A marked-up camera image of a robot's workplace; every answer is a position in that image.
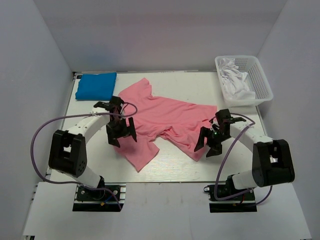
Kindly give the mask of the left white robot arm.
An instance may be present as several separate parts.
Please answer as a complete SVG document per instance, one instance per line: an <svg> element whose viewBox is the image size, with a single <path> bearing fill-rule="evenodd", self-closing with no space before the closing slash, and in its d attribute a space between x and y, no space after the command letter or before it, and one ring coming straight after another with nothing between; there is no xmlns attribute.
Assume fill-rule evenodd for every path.
<svg viewBox="0 0 320 240"><path fill-rule="evenodd" d="M109 102L97 102L91 113L81 114L80 120L66 130L56 130L52 136L48 165L51 169L70 176L88 193L99 200L105 196L102 176L88 166L87 143L101 128L106 128L109 145L120 148L119 139L132 137L137 141L133 115L137 107L112 96Z"/></svg>

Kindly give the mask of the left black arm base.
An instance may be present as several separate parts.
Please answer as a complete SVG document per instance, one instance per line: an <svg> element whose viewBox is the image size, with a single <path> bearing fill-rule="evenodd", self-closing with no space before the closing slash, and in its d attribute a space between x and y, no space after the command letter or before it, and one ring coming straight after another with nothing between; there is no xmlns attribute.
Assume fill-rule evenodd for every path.
<svg viewBox="0 0 320 240"><path fill-rule="evenodd" d="M125 203L126 184L112 183L106 184L105 187L112 191L122 208ZM121 209L110 192L106 190L92 191L83 186L78 186L75 191L72 211L109 213L120 212Z"/></svg>

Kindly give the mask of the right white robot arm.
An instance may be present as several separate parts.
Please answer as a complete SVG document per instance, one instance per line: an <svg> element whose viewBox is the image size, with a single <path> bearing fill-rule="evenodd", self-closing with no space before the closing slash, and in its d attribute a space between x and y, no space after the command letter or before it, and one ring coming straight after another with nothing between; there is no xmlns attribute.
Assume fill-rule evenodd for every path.
<svg viewBox="0 0 320 240"><path fill-rule="evenodd" d="M257 187L272 187L295 180L290 146L286 140L273 139L259 132L254 128L255 122L252 119L239 113L231 113L228 109L219 110L209 122L210 128L200 129L195 152L208 146L207 157L221 155L222 143L233 139L218 170L217 181L237 142L252 153L250 170L228 176L222 190L214 187L213 195L217 201L236 200Z"/></svg>

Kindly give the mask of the pink t shirt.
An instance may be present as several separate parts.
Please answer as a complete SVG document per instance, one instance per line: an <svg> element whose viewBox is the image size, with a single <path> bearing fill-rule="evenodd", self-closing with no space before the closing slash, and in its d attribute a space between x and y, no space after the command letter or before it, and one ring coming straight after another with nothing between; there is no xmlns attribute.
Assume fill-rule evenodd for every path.
<svg viewBox="0 0 320 240"><path fill-rule="evenodd" d="M153 96L152 85L143 78L122 90L119 95L130 105L126 114L133 116L137 140L120 138L120 147L115 150L141 171L159 152L154 144L157 137L167 140L184 154L199 161L205 150L194 151L201 127L210 128L210 119L217 106L195 104L172 98Z"/></svg>

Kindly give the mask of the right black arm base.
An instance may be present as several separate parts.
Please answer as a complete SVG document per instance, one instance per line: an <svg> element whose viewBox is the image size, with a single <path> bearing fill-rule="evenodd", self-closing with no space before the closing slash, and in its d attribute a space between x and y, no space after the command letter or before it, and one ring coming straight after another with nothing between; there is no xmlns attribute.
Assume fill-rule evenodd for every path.
<svg viewBox="0 0 320 240"><path fill-rule="evenodd" d="M236 189L227 180L225 183L209 184L203 188L208 195L210 213L255 213L256 198L253 190Z"/></svg>

